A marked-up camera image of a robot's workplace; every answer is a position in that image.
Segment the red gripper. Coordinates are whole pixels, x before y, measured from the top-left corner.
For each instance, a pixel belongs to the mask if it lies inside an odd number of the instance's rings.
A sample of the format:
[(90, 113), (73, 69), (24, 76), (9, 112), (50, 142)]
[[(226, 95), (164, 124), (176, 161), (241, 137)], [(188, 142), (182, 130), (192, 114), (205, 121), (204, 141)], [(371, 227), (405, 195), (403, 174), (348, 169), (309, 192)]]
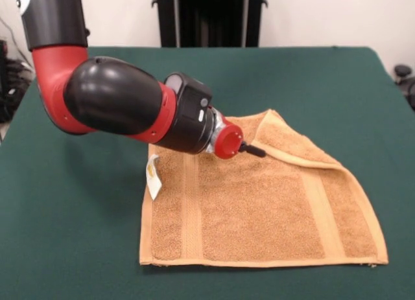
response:
[(256, 157), (265, 157), (267, 153), (252, 144), (242, 143), (243, 131), (235, 124), (227, 124), (219, 134), (214, 143), (214, 154), (221, 159), (231, 159), (238, 152), (251, 154)]

